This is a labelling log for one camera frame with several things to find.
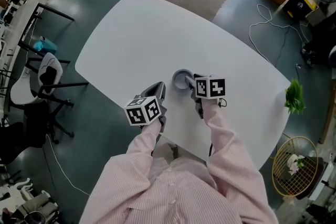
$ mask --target chair base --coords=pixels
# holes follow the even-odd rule
[[[63,133],[65,133],[66,135],[68,135],[69,137],[74,137],[75,134],[74,132],[69,132],[68,130],[66,130],[61,124],[59,124],[57,121],[56,121],[56,116],[58,114],[58,112],[61,110],[61,108],[64,106],[64,105],[73,105],[70,100],[66,100],[66,101],[63,101],[62,103],[60,103],[53,112],[49,113],[48,115],[48,126],[47,126],[47,133],[50,135],[50,138],[51,138],[51,141],[55,144],[58,144],[59,141],[57,139],[55,139],[55,130],[54,130],[54,126],[59,128]],[[14,107],[14,108],[17,108],[17,109],[22,109],[22,110],[25,110],[25,106],[24,105],[17,105],[17,104],[14,104],[11,100],[9,100],[9,104],[8,104],[8,108],[10,107]]]
[[[57,139],[55,139],[55,130],[54,130],[54,126],[59,128],[63,133],[67,134],[69,137],[74,137],[75,134],[74,132],[69,132],[68,130],[66,130],[62,125],[60,125],[57,121],[56,121],[56,115],[58,114],[58,112],[61,110],[61,108],[64,106],[64,103],[59,104],[56,109],[50,113],[49,115],[49,119],[48,119],[48,129],[49,129],[49,134],[51,136],[51,141],[55,144],[58,144],[59,141]]]

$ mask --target white table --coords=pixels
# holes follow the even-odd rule
[[[207,159],[210,130],[198,117],[191,92],[172,86],[172,75],[181,68],[226,78],[223,113],[261,168],[287,123],[288,110],[276,96],[290,82],[211,22],[164,0],[121,0],[95,28],[76,62],[77,72],[119,106],[164,81],[163,135]]]

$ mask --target white cable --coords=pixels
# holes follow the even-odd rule
[[[35,20],[35,22],[34,22],[33,31],[31,32],[30,41],[29,41],[29,43],[28,43],[28,46],[30,46],[30,42],[32,41],[33,33],[34,33],[34,29],[35,29],[36,22],[37,22],[37,18],[36,18],[36,20]],[[26,54],[26,63],[27,63],[27,61],[28,61],[28,53],[29,53],[29,50],[27,51],[27,54]]]
[[[260,10],[259,10],[259,6],[264,7],[265,9],[268,10],[270,19],[267,19],[264,15],[261,14],[261,12],[260,12]],[[253,40],[252,40],[252,38],[251,38],[251,28],[252,28],[252,26],[256,26],[256,25],[260,25],[260,24],[267,24],[267,23],[270,23],[271,25],[276,26],[276,27],[280,27],[280,28],[291,27],[291,28],[293,28],[293,29],[298,33],[298,35],[299,35],[299,37],[300,37],[300,39],[301,39],[302,42],[303,42],[303,39],[302,39],[302,37],[300,36],[299,31],[297,31],[297,29],[294,28],[294,27],[292,27],[291,25],[280,26],[280,25],[272,24],[272,23],[271,23],[271,21],[272,21],[272,14],[271,14],[271,11],[269,10],[268,7],[266,7],[266,6],[262,5],[262,4],[258,4],[258,5],[257,5],[257,9],[258,9],[258,12],[259,12],[259,14],[261,15],[261,17],[264,18],[264,19],[266,20],[266,22],[259,22],[259,23],[250,25],[249,33],[248,33],[248,37],[250,38],[250,41],[252,42],[253,46],[256,48],[257,52],[258,52],[261,56],[263,56],[263,57],[264,57],[264,58],[271,64],[271,62],[266,58],[265,55],[263,55],[263,54],[258,50],[257,46],[256,46],[255,43],[253,42]]]
[[[303,37],[306,39],[307,42],[309,42],[309,40],[308,40],[308,38],[305,36],[305,34],[304,34],[304,32],[303,32],[303,30],[302,30],[302,26],[307,27],[308,25],[309,25],[309,22],[308,22],[306,25],[300,24],[300,29],[301,29],[302,35],[303,35]]]
[[[75,186],[71,183],[70,179],[69,179],[69,178],[67,177],[67,175],[64,173],[64,171],[63,171],[63,169],[62,169],[62,166],[59,164],[59,162],[58,162],[58,160],[57,160],[57,157],[56,157],[54,148],[52,147],[52,143],[51,143],[51,139],[50,139],[49,135],[47,135],[47,137],[49,138],[49,142],[50,142],[51,150],[52,150],[52,152],[53,152],[53,154],[54,154],[54,156],[55,156],[55,160],[56,160],[57,164],[59,165],[59,168],[61,168],[61,171],[62,171],[62,173],[64,174],[64,176],[67,178],[67,180],[68,180],[68,181],[70,182],[70,184],[72,185],[72,187],[74,187],[75,189],[77,189],[77,190],[83,192],[84,194],[90,196],[90,194],[88,194],[88,193],[86,193],[85,191],[83,191],[83,190],[81,190],[81,189],[75,187]]]

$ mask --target shoe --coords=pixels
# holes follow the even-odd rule
[[[49,193],[47,193],[45,190],[42,190],[42,191],[41,191],[41,193],[44,193],[44,194],[46,194],[48,198],[50,198],[50,197],[51,197],[51,196],[50,196],[50,194],[49,194]]]

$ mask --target sleeve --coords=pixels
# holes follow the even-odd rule
[[[155,120],[130,143],[126,154],[110,158],[82,214],[80,224],[124,223],[127,207],[150,187],[148,174],[161,123]]]
[[[230,201],[243,223],[278,223],[268,205],[262,175],[241,140],[226,127],[217,100],[203,99],[202,107],[215,150],[207,167],[218,191]]]

